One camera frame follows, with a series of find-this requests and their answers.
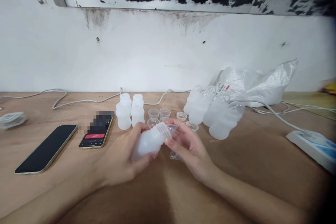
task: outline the power strip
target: power strip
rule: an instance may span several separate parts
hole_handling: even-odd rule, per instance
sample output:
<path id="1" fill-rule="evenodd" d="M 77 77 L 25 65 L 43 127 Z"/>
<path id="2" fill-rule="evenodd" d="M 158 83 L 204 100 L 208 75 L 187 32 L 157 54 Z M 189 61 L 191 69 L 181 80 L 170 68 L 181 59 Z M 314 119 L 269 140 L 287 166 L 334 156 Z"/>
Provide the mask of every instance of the power strip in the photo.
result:
<path id="1" fill-rule="evenodd" d="M 310 137 L 301 131 L 292 131 L 286 137 L 289 141 L 299 146 L 326 170 L 335 174 L 336 144 L 319 133 L 312 131 L 307 132 L 313 133 L 313 137 Z"/>

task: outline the white plastic bottle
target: white plastic bottle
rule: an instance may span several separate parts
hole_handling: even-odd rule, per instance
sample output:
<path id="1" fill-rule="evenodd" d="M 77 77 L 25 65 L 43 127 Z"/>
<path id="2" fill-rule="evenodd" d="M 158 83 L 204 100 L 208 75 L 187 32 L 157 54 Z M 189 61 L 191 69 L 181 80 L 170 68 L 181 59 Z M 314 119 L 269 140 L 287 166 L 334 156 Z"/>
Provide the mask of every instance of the white plastic bottle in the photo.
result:
<path id="1" fill-rule="evenodd" d="M 210 135 L 217 140 L 224 140 L 229 136 L 230 131 L 237 126 L 245 112 L 245 106 L 238 103 L 231 103 L 228 109 L 223 111 L 216 121 L 210 126 Z"/>
<path id="2" fill-rule="evenodd" d="M 183 108 L 184 113 L 186 113 L 187 115 L 190 114 L 191 109 L 194 107 L 197 99 L 199 99 L 201 97 L 201 94 L 202 94 L 202 87 L 199 86 L 199 85 L 194 87 L 190 91 L 189 96 L 187 98 L 187 103 L 185 104 L 185 106 Z"/>
<path id="3" fill-rule="evenodd" d="M 128 93 L 122 93 L 120 95 L 120 102 L 121 104 L 127 106 L 128 110 L 129 110 L 129 116 L 131 116 L 131 110 L 132 110 L 132 100 L 130 98 L 130 94 Z"/>
<path id="4" fill-rule="evenodd" d="M 150 130 L 142 132 L 135 144 L 132 160 L 136 162 L 150 152 L 158 152 L 165 139 L 172 137 L 175 129 L 174 125 L 160 122 Z"/>
<path id="5" fill-rule="evenodd" d="M 208 111 L 208 107 L 216 94 L 216 87 L 209 86 L 202 93 L 201 97 L 193 104 L 189 114 L 189 121 L 195 124 L 201 124 L 205 113 Z"/>
<path id="6" fill-rule="evenodd" d="M 133 95 L 133 102 L 132 105 L 139 105 L 144 106 L 144 98 L 142 97 L 142 94 L 135 94 Z"/>
<path id="7" fill-rule="evenodd" d="M 132 105 L 132 126 L 134 127 L 137 122 L 145 122 L 145 111 L 142 106 Z"/>
<path id="8" fill-rule="evenodd" d="M 210 127 L 219 116 L 220 113 L 225 113 L 229 108 L 230 96 L 226 93 L 221 93 L 210 104 L 208 111 L 203 117 L 204 125 Z"/>
<path id="9" fill-rule="evenodd" d="M 133 102 L 132 102 L 132 126 L 134 127 L 137 122 L 145 122 L 145 111 L 144 111 L 144 101 L 142 98 L 142 94 L 135 94 L 133 95 Z"/>
<path id="10" fill-rule="evenodd" d="M 116 110 L 115 110 L 115 114 L 118 118 L 118 127 L 121 130 L 127 130 L 130 128 L 131 126 L 131 118 L 130 118 L 130 111 L 128 106 L 122 104 L 122 103 L 118 103 L 116 105 Z"/>

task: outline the white cable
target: white cable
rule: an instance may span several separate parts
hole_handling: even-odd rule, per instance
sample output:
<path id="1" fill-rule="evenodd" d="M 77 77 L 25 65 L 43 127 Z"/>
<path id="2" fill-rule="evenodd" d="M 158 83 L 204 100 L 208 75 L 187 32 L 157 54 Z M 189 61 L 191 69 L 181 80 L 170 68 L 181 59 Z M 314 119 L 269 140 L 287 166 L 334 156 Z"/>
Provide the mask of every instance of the white cable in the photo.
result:
<path id="1" fill-rule="evenodd" d="M 162 100 L 162 98 L 164 97 L 164 95 L 165 95 L 166 93 L 168 93 L 169 91 L 173 91 L 174 93 L 184 93 L 184 92 L 189 92 L 189 91 L 191 91 L 191 90 L 186 90 L 186 91 L 174 91 L 174 90 L 172 90 L 172 89 L 168 89 L 168 90 L 161 96 L 160 100 L 159 100 L 157 103 L 144 103 L 144 104 L 146 104 L 146 105 L 158 105 L 158 104 L 161 102 L 161 100 Z"/>
<path id="2" fill-rule="evenodd" d="M 28 98 L 28 97 L 32 97 L 32 96 L 36 96 L 36 95 L 39 95 L 39 94 L 42 94 L 44 92 L 49 92 L 49 91 L 56 91 L 56 90 L 60 90 L 60 91 L 63 91 L 64 92 L 64 95 L 62 97 L 60 97 L 59 99 L 57 99 L 57 101 L 55 101 L 54 105 L 52 106 L 52 109 L 58 109 L 60 107 L 63 107 L 65 105 L 69 105 L 69 104 L 74 104 L 74 103 L 79 103 L 79 102 L 95 102 L 95 103 L 100 103 L 100 102 L 104 102 L 104 101 L 107 101 L 108 99 L 111 99 L 112 97 L 115 97 L 115 96 L 118 96 L 118 95 L 121 95 L 121 93 L 123 92 L 123 88 L 120 87 L 120 91 L 118 94 L 115 94 L 115 95 L 112 95 L 104 100 L 79 100 L 79 101 L 73 101 L 73 102 L 69 102 L 69 103 L 65 103 L 65 104 L 62 104 L 62 105 L 59 105 L 59 106 L 56 106 L 57 103 L 62 100 L 66 95 L 67 95 L 67 91 L 65 89 L 47 89 L 47 90 L 44 90 L 42 92 L 39 92 L 39 93 L 36 93 L 36 94 L 32 94 L 32 95 L 28 95 L 28 96 L 21 96 L 21 97 L 16 97 L 16 96 L 0 96 L 0 98 L 14 98 L 14 99 L 22 99 L 22 98 Z M 190 90 L 186 90 L 186 91 L 174 91 L 172 89 L 168 89 L 160 98 L 160 100 L 157 102 L 157 103 L 145 103 L 146 105 L 158 105 L 162 98 L 164 97 L 164 95 L 166 93 L 168 93 L 169 91 L 172 91 L 172 92 L 175 92 L 175 93 L 184 93 L 184 92 L 189 92 Z"/>
<path id="3" fill-rule="evenodd" d="M 306 130 L 303 130 L 303 129 L 301 129 L 301 128 L 299 128 L 299 127 L 296 127 L 295 125 L 293 125 L 293 124 L 290 124 L 289 122 L 287 122 L 286 120 L 284 120 L 284 119 L 282 119 L 279 115 L 278 115 L 278 113 L 276 113 L 270 106 L 268 106 L 266 103 L 263 103 L 263 102 L 261 102 L 261 101 L 256 101 L 256 100 L 233 100 L 234 102 L 257 102 L 257 103 L 261 103 L 261 104 L 263 104 L 266 108 L 268 108 L 280 121 L 282 121 L 283 123 L 285 123 L 285 124 L 287 124 L 287 125 L 289 125 L 289 126 L 291 126 L 291 127 L 293 127 L 294 129 L 297 129 L 297 130 L 299 130 L 299 131 L 302 131 L 302 132 L 306 132 Z"/>
<path id="4" fill-rule="evenodd" d="M 331 108 L 323 108 L 323 107 L 318 107 L 318 106 L 312 106 L 312 105 L 304 105 L 304 104 L 296 104 L 296 103 L 287 103 L 287 102 L 281 102 L 282 104 L 285 104 L 287 106 L 287 109 L 285 109 L 282 112 L 277 112 L 278 115 L 284 115 L 290 112 L 294 112 L 294 111 L 298 111 L 298 110 L 307 110 L 307 109 L 323 109 L 323 110 L 328 110 L 332 113 L 336 113 L 336 109 L 331 109 Z M 304 107 L 304 108 L 298 108 L 298 109 L 294 109 L 294 110 L 290 110 L 290 107 L 287 104 L 293 104 L 293 105 L 300 105 L 300 106 L 309 106 L 309 107 Z M 259 113 L 259 114 L 265 114 L 265 115 L 273 115 L 272 112 L 269 111 L 263 111 L 263 110 L 259 110 L 257 108 L 253 108 L 253 107 L 249 107 L 251 110 Z"/>

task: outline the white plastic bag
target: white plastic bag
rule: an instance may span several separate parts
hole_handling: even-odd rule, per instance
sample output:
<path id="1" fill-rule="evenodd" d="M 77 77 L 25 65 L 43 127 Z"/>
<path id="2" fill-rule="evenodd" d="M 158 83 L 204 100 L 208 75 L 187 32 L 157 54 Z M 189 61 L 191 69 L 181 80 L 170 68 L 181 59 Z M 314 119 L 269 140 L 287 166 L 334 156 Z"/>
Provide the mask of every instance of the white plastic bag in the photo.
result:
<path id="1" fill-rule="evenodd" d="M 245 71 L 232 67 L 225 68 L 219 77 L 219 83 L 228 87 L 226 92 L 231 100 L 258 100 L 268 105 L 278 104 L 288 86 L 298 58 L 280 64 L 268 72 Z M 261 103 L 246 102 L 249 107 L 261 107 Z"/>

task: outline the black phone screen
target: black phone screen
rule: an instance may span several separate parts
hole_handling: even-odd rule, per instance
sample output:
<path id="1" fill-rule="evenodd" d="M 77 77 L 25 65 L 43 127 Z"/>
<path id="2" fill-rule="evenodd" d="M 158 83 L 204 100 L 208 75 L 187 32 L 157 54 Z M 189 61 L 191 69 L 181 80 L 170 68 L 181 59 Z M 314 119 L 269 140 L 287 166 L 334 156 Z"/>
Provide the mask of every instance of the black phone screen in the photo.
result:
<path id="1" fill-rule="evenodd" d="M 103 146 L 113 116 L 114 111 L 99 111 L 96 118 L 90 124 L 87 134 L 85 134 L 79 144 L 79 148 Z"/>
<path id="2" fill-rule="evenodd" d="M 14 173 L 36 173 L 42 171 L 60 151 L 64 142 L 72 136 L 77 125 L 58 126 L 25 161 L 16 168 Z"/>

